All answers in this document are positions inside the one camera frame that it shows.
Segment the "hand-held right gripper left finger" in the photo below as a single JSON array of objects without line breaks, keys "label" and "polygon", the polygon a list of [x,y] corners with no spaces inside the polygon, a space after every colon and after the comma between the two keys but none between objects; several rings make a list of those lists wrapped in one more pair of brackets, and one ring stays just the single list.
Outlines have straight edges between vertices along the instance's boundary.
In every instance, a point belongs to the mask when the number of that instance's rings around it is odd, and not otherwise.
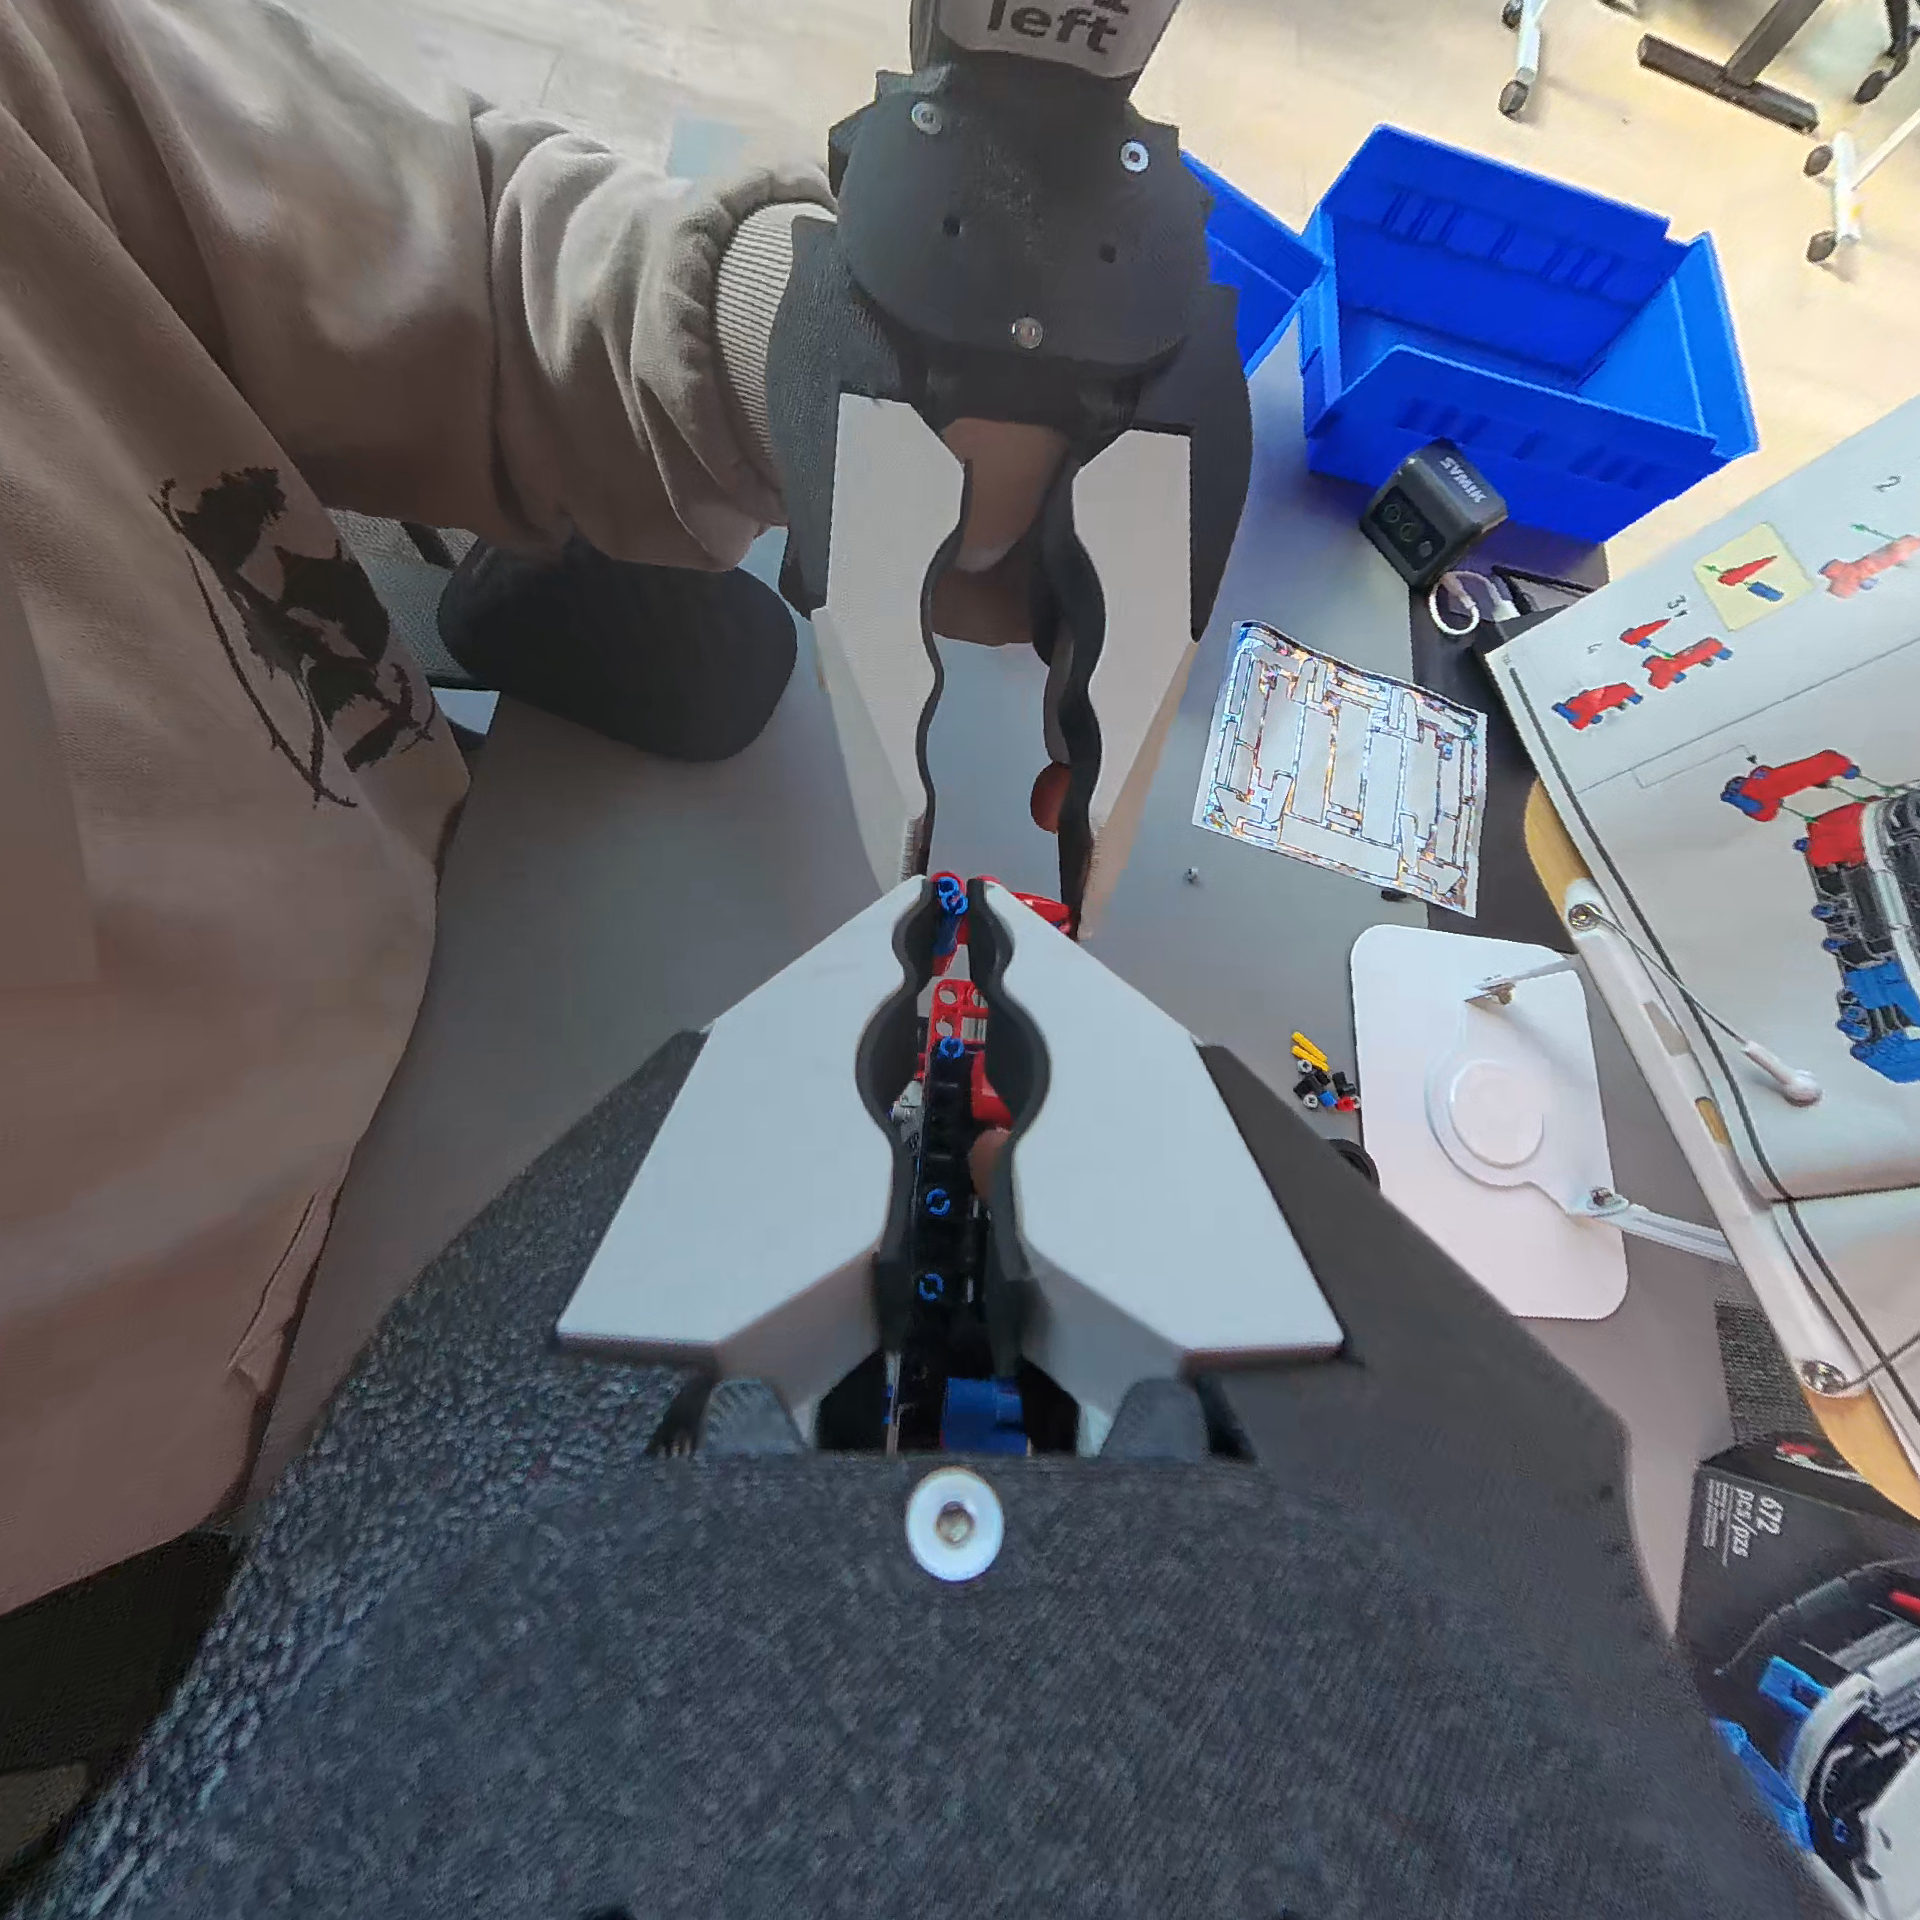
[{"label": "hand-held right gripper left finger", "polygon": [[941,901],[912,879],[721,1012],[558,1315],[558,1345],[813,1405],[879,1345],[893,1107]]}]

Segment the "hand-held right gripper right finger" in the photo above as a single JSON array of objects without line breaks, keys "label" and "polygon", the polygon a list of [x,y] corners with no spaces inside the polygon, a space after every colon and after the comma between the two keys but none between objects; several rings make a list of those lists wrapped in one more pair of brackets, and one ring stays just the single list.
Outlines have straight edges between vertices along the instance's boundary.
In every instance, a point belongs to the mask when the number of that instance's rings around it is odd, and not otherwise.
[{"label": "hand-held right gripper right finger", "polygon": [[1000,883],[967,929],[1018,1351],[1100,1420],[1141,1382],[1328,1360],[1340,1319],[1188,1030]]}]

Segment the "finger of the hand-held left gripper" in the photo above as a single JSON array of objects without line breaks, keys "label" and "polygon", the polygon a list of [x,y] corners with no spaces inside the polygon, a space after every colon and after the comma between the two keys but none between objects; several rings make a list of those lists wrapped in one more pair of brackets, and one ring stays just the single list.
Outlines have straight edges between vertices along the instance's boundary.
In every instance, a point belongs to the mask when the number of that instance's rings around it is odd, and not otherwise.
[{"label": "finger of the hand-held left gripper", "polygon": [[1065,768],[1063,901],[1087,939],[1126,869],[1197,659],[1188,439],[1126,433],[1042,519],[1045,747]]},{"label": "finger of the hand-held left gripper", "polygon": [[927,608],[963,513],[967,466],[912,404],[838,400],[829,571],[813,648],[879,889],[927,871],[934,802],[924,731],[944,685]]}]

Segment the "brick-built race car model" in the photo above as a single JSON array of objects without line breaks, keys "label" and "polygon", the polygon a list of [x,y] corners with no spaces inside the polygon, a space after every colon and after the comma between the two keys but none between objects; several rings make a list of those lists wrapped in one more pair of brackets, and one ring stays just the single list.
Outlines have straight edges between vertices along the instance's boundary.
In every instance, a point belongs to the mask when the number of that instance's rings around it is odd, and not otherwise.
[{"label": "brick-built race car model", "polygon": [[1004,1247],[993,1178],[973,1168],[976,1143],[1015,1124],[985,1068],[985,992],[961,963],[973,884],[939,871],[931,889],[927,1012],[893,1107],[905,1149],[903,1247],[877,1273],[881,1449],[1074,1454],[1078,1405],[1023,1357],[1033,1279]]}]

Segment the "person's left forearm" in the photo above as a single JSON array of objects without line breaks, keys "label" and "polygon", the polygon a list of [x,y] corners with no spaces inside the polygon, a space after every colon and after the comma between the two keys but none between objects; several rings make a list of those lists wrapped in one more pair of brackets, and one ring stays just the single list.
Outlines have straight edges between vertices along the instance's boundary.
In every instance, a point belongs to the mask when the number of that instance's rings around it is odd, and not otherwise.
[{"label": "person's left forearm", "polygon": [[770,328],[813,164],[652,178],[464,93],[368,88],[326,135],[277,440],[329,505],[724,571],[784,524]]}]

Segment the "person's left hand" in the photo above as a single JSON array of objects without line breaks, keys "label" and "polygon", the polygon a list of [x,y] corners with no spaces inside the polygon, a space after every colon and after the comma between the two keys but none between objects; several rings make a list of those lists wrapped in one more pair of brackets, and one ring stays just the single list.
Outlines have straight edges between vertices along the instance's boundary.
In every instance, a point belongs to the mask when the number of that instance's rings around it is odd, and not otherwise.
[{"label": "person's left hand", "polygon": [[1068,439],[1053,426],[993,417],[956,417],[941,439],[967,466],[967,515],[934,585],[931,632],[973,648],[1023,648],[1033,640],[1033,527],[1068,459]]}]

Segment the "blue plastic bin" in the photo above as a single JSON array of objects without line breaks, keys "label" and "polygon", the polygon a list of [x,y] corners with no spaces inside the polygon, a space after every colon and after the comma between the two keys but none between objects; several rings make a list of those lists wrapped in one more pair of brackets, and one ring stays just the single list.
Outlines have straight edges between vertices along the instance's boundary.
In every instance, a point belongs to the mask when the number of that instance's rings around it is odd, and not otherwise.
[{"label": "blue plastic bin", "polygon": [[1610,544],[1759,445],[1710,236],[1377,127],[1305,239],[1315,473],[1377,491],[1449,440],[1518,527]]},{"label": "blue plastic bin", "polygon": [[1211,196],[1204,241],[1211,282],[1237,295],[1237,356],[1249,380],[1279,348],[1298,310],[1325,274],[1323,253],[1209,164],[1183,155]]}]

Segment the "black office chair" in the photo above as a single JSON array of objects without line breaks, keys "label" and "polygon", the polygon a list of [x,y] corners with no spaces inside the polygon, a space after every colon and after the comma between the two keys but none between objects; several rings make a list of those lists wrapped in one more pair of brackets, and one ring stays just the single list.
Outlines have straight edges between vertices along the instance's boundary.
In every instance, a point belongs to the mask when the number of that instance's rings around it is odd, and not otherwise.
[{"label": "black office chair", "polygon": [[645,756],[711,765],[751,747],[797,665],[784,599],[743,569],[692,571],[476,544],[439,633],[489,694]]}]

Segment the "shiny sticker sheet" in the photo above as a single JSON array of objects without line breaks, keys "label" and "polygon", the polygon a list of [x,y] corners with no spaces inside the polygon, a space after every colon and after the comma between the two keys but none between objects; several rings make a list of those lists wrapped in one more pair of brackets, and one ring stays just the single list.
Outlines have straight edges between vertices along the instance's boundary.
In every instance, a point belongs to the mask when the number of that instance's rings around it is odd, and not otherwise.
[{"label": "shiny sticker sheet", "polygon": [[1488,716],[1237,622],[1192,828],[1475,918]]}]

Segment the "small black screen device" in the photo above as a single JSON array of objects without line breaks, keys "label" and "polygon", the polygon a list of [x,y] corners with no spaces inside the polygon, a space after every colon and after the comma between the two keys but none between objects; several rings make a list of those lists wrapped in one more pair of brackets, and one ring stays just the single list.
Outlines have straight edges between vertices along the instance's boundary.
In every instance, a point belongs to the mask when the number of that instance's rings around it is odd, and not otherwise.
[{"label": "small black screen device", "polygon": [[1360,536],[1426,595],[1510,519],[1510,501],[1455,440],[1407,454],[1360,515]]}]

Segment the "open instruction booklet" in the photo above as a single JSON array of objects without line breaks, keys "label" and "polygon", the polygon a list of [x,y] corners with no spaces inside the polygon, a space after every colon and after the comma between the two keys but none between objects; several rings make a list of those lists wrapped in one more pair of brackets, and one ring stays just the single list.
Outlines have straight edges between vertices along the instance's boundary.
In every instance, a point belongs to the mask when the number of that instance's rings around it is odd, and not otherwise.
[{"label": "open instruction booklet", "polygon": [[1917,402],[1488,669],[1784,1348],[1917,1425]]}]

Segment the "person's beige hoodie torso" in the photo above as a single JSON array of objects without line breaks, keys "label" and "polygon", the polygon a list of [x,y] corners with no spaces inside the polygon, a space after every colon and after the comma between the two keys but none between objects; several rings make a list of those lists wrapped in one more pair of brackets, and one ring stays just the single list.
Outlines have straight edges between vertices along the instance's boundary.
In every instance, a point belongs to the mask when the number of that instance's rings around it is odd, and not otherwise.
[{"label": "person's beige hoodie torso", "polygon": [[247,1485],[419,1022],[467,768],[275,435],[376,84],[464,93],[4,5],[4,1615]]}]

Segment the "black table foot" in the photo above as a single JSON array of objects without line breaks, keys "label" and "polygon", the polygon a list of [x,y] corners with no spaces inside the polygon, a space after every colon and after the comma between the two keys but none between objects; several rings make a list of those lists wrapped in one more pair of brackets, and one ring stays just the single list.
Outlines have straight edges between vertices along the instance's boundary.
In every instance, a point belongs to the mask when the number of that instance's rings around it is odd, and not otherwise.
[{"label": "black table foot", "polygon": [[1728,59],[1709,59],[1666,35],[1642,35],[1636,46],[1640,67],[1658,79],[1689,84],[1721,106],[1741,107],[1766,123],[1808,137],[1818,130],[1818,107],[1779,84],[1763,83],[1763,72],[1806,31],[1821,5],[1769,5],[1743,33]]}]

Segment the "printed car model box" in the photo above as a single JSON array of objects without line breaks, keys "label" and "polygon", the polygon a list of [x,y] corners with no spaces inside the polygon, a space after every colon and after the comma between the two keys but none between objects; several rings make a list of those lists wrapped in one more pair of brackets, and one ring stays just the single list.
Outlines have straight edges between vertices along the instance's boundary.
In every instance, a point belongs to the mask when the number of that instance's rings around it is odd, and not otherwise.
[{"label": "printed car model box", "polygon": [[1815,1436],[1709,1456],[1675,1632],[1785,1842],[1859,1918],[1917,1918],[1917,1518]]}]

